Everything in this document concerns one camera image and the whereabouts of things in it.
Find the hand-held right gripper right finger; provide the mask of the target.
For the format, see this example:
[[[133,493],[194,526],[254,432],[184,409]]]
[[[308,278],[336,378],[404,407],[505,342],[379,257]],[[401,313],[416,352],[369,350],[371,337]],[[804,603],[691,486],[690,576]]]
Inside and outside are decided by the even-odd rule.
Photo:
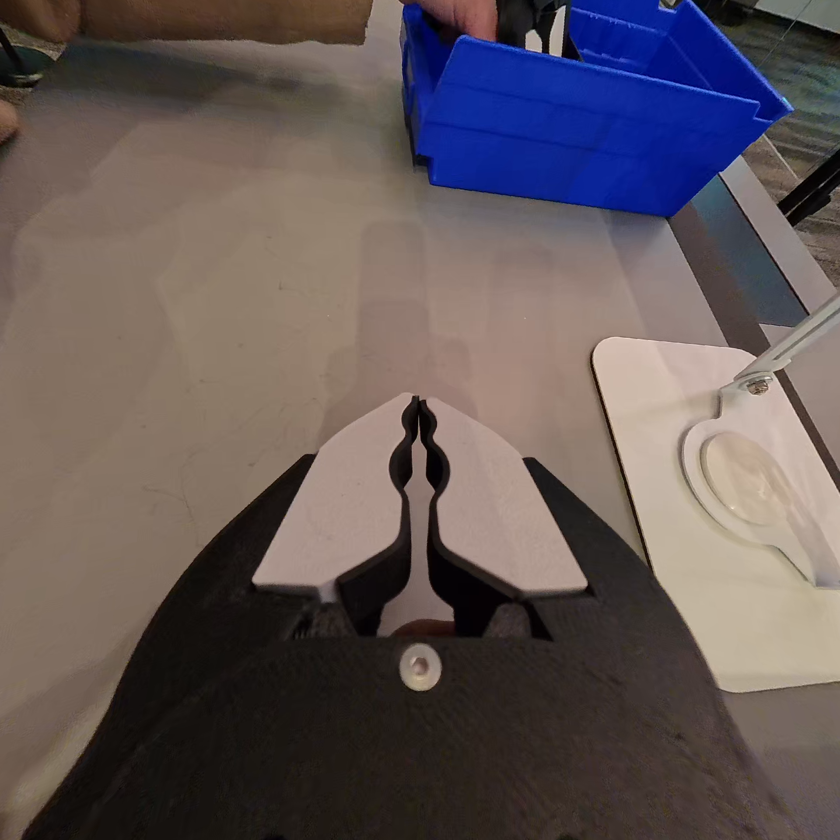
[[[428,578],[454,612],[455,634],[480,637],[498,610],[546,636],[535,603],[588,595],[589,583],[525,459],[496,432],[437,398],[419,405],[434,489]]]

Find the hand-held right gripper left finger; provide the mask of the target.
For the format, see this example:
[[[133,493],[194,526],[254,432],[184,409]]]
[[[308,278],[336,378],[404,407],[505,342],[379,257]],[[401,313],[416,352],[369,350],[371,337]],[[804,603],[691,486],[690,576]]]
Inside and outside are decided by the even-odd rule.
[[[378,634],[411,574],[406,485],[418,413],[419,397],[400,394],[320,447],[253,574],[256,589],[340,604],[359,635]]]

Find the blue plastic bin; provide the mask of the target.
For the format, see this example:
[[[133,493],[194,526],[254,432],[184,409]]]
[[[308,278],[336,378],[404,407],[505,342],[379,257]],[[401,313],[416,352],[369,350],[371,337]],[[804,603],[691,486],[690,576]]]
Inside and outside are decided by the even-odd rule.
[[[693,2],[573,2],[579,59],[402,13],[403,110],[429,181],[671,217],[793,112]]]

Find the person's left hand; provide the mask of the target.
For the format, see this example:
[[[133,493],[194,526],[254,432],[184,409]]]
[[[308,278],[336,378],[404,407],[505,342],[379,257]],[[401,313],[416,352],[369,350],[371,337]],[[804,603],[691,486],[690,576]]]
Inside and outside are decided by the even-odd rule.
[[[490,43],[497,41],[495,1],[401,1],[401,4],[419,7],[439,29],[456,37],[467,35]]]

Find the white stand base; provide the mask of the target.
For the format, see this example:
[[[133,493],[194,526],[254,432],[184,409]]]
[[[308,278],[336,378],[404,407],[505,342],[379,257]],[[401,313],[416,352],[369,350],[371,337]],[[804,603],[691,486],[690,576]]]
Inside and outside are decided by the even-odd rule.
[[[838,295],[760,356],[612,337],[592,366],[647,558],[719,688],[839,679],[837,482],[780,383]]]

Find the person's tan sweater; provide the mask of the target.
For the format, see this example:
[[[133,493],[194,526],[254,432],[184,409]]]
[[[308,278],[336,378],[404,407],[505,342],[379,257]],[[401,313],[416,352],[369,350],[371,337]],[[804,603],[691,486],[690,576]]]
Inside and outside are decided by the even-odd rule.
[[[53,44],[66,43],[77,34],[80,1],[1,1],[2,24]]]

